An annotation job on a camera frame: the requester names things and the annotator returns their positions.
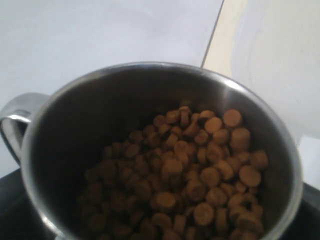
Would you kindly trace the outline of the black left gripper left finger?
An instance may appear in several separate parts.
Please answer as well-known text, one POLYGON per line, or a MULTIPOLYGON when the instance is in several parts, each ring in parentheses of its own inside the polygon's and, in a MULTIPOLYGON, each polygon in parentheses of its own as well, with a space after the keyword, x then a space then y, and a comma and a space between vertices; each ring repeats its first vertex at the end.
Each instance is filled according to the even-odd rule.
POLYGON ((0 238, 2 240, 53 240, 32 206, 19 169, 0 179, 0 238))

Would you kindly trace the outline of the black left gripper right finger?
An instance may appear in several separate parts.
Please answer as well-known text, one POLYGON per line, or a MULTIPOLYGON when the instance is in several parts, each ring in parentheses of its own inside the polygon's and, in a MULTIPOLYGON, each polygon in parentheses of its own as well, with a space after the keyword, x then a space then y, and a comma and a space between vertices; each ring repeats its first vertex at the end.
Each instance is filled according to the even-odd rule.
POLYGON ((304 184, 302 202, 291 226, 293 240, 320 239, 320 191, 304 184))

